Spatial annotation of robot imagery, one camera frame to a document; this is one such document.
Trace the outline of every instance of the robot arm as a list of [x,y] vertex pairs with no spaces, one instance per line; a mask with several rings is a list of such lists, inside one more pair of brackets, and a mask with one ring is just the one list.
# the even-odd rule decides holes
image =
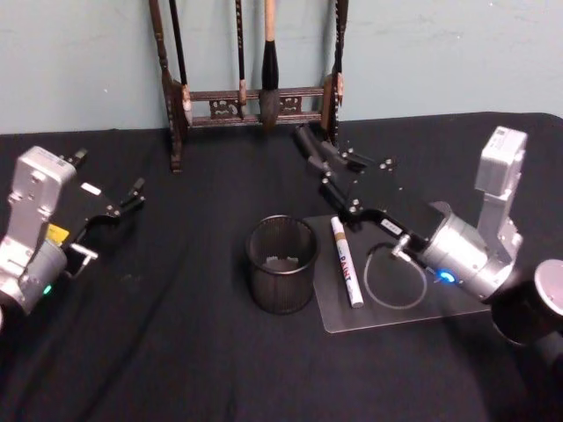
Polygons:
[[86,154],[82,149],[65,159],[33,147],[16,163],[11,215],[0,243],[0,330],[5,312],[33,310],[71,254],[84,257],[79,271],[98,256],[79,244],[90,227],[119,223],[144,203],[142,179],[119,206],[97,187],[77,182]]
[[395,237],[395,258],[412,260],[492,306],[498,330],[519,344],[563,328],[563,261],[530,273],[515,267],[522,237],[509,218],[527,135],[498,127],[483,149],[476,188],[484,192],[478,227],[448,204],[427,204],[397,186],[393,163],[339,152],[300,126],[296,145],[321,181],[321,193],[348,224],[375,223]]

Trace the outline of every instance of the white sticker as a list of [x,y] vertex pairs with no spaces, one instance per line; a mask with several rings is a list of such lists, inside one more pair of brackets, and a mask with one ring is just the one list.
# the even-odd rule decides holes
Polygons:
[[397,236],[400,235],[403,232],[403,230],[399,226],[397,226],[396,224],[393,224],[392,222],[390,222],[386,218],[384,218],[381,221],[381,225],[384,226],[386,229],[388,229],[391,233],[393,233]]
[[96,186],[92,186],[89,183],[83,183],[80,187],[82,187],[86,192],[89,192],[96,196],[102,193],[101,189],[98,189]]

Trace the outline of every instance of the black mesh cup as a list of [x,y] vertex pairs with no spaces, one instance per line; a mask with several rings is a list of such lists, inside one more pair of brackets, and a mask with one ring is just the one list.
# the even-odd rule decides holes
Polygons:
[[286,215],[268,217],[248,237],[246,255],[252,298],[263,310],[289,314],[309,302],[318,256],[309,224]]

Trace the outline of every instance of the brush bristles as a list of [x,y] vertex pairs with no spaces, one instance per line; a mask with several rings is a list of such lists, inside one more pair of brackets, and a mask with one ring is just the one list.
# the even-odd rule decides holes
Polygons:
[[278,90],[262,90],[260,92],[260,121],[264,129],[275,126],[280,114],[280,92]]

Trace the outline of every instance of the table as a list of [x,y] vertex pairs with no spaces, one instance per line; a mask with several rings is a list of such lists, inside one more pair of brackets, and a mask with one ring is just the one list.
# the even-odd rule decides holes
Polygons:
[[[398,160],[397,178],[476,223],[480,151],[496,126],[530,134],[513,219],[524,264],[563,257],[563,120],[475,113],[344,122],[340,139]],[[531,349],[477,314],[329,335],[313,301],[271,316],[245,284],[243,242],[262,217],[329,214],[291,127],[193,131],[181,175],[164,130],[0,137],[0,196],[32,145],[90,151],[79,177],[119,199],[139,176],[145,209],[94,236],[101,257],[55,285],[0,348],[0,420],[561,420]],[[8,205],[0,201],[4,233]]]

